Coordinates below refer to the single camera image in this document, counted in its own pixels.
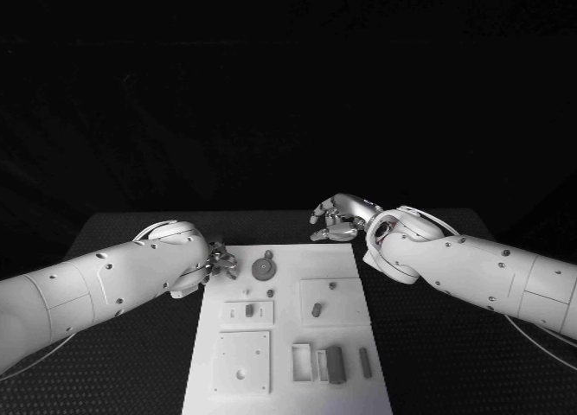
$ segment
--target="white cable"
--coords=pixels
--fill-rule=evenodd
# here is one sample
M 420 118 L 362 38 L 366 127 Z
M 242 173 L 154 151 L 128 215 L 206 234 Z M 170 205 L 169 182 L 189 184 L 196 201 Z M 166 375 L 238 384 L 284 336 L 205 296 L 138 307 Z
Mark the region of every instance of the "white cable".
M 17 374 L 20 374 L 21 372 L 26 372 L 26 370 L 29 370 L 34 365 L 37 365 L 59 350 L 59 348 L 69 342 L 69 339 L 75 335 L 76 335 L 76 333 L 65 340 L 65 342 L 60 343 L 60 345 L 57 347 L 55 347 L 55 349 L 52 349 L 52 351 L 46 355 L 43 355 L 43 357 L 30 366 L 27 366 L 21 370 L 19 370 L 16 373 L 8 374 L 3 379 L 0 379 L 0 382 L 3 380 L 7 380 L 7 379 L 13 378 Z
M 515 326 L 518 332 L 521 333 L 521 335 L 535 344 L 535 346 L 538 346 L 541 348 L 541 350 L 544 351 L 544 353 L 547 353 L 550 355 L 550 357 L 554 357 L 570 369 L 577 371 L 577 367 L 574 367 L 570 363 L 567 363 L 558 356 L 556 356 L 551 352 L 548 352 L 543 346 L 537 343 L 537 341 L 530 337 L 530 335 L 522 331 L 522 329 L 519 328 L 519 326 L 515 324 L 515 322 L 512 322 L 511 318 L 508 316 L 506 320 L 509 321 L 509 323 Z
M 427 218 L 433 219 L 454 235 L 459 235 L 459 233 L 456 232 L 456 230 L 447 225 L 447 223 L 444 223 L 441 220 L 439 220 L 431 214 L 427 214 L 423 210 L 414 209 L 417 210 L 424 216 L 427 216 Z M 519 326 L 512 322 L 512 320 L 509 319 L 509 317 L 506 315 L 504 315 L 506 317 L 508 322 L 512 324 L 512 326 L 515 327 L 515 329 L 518 330 L 518 332 L 521 333 L 521 335 L 535 344 L 535 346 L 550 355 L 550 357 L 554 357 L 554 359 L 557 359 L 567 367 L 570 367 L 573 370 L 577 371 L 577 367 L 573 366 L 570 363 L 567 363 L 558 356 L 556 356 L 551 352 L 548 352 L 544 347 L 537 343 L 537 341 L 530 337 L 530 335 L 525 333 L 525 331 L 522 331 L 522 328 L 519 328 Z M 577 344 L 568 340 L 566 340 L 558 334 L 554 333 L 554 331 L 544 329 L 543 327 L 537 326 L 548 335 L 553 335 L 557 339 L 560 339 L 564 343 L 570 344 L 571 346 L 577 347 Z
M 153 225 L 150 225 L 148 227 L 146 227 L 138 232 L 138 234 L 135 235 L 135 237 L 134 237 L 133 240 L 138 240 L 144 236 L 144 234 L 148 233 L 160 225 L 167 225 L 167 224 L 176 223 L 176 222 L 177 222 L 176 220 L 164 220 L 163 222 L 153 223 Z M 59 348 L 69 342 L 69 339 L 75 335 L 76 335 L 76 333 L 68 337 L 68 339 L 65 340 L 65 342 L 62 342 L 60 345 L 57 347 L 55 347 L 55 349 L 52 349 L 52 351 L 46 355 L 43 355 L 43 357 L 31 365 L 29 365 L 24 369 L 19 370 L 16 373 L 8 374 L 3 379 L 0 379 L 0 382 L 3 380 L 7 380 L 7 379 L 13 378 L 17 374 L 20 374 L 21 372 L 26 372 L 26 370 L 29 370 L 34 365 L 37 365 L 59 350 Z

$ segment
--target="table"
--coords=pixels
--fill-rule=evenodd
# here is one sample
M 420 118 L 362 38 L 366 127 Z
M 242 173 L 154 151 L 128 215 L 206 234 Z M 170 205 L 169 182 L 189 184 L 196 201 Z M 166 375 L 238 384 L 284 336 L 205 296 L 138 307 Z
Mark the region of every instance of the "table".
M 476 213 L 427 209 L 459 231 L 491 239 Z M 65 259 L 128 241 L 154 222 L 189 220 L 226 245 L 306 244 L 310 211 L 94 215 Z M 420 279 L 398 284 L 364 262 L 352 241 L 394 414 L 577 414 L 577 373 L 554 361 L 504 317 L 450 298 Z M 202 289 L 157 297 L 78 333 L 29 371 L 0 383 L 0 415 L 182 413 Z M 577 354 L 540 330 L 548 349 Z

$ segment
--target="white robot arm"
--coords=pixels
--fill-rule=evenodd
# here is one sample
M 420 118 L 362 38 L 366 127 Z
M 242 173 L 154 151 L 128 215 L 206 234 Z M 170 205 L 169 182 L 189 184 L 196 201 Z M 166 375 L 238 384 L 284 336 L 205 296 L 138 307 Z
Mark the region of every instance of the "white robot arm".
M 577 265 L 467 235 L 444 236 L 415 209 L 384 211 L 352 195 L 323 201 L 310 223 L 322 216 L 326 228 L 310 239 L 351 240 L 365 231 L 362 260 L 389 278 L 404 284 L 423 278 L 447 295 L 577 340 Z
M 169 291 L 182 298 L 234 256 L 189 222 L 170 220 L 125 242 L 0 281 L 0 374 L 14 363 Z

